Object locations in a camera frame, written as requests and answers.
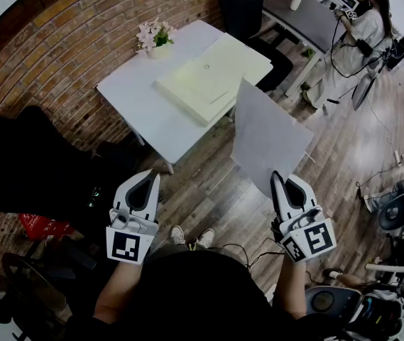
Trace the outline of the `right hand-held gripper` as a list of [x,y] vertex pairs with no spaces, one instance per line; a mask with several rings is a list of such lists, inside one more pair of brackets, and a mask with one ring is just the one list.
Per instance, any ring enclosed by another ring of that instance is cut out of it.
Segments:
[[275,242],[294,264],[306,262],[337,246],[332,219],[324,216],[321,206],[316,206],[315,193],[308,183],[294,174],[284,183],[278,172],[273,171],[270,184],[277,216],[271,230]]

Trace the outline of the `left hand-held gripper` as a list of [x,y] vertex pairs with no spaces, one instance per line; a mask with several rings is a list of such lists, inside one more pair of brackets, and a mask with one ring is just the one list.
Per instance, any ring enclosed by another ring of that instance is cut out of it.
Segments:
[[159,203],[160,174],[145,170],[116,190],[106,227],[107,257],[141,265],[158,233],[155,221]]

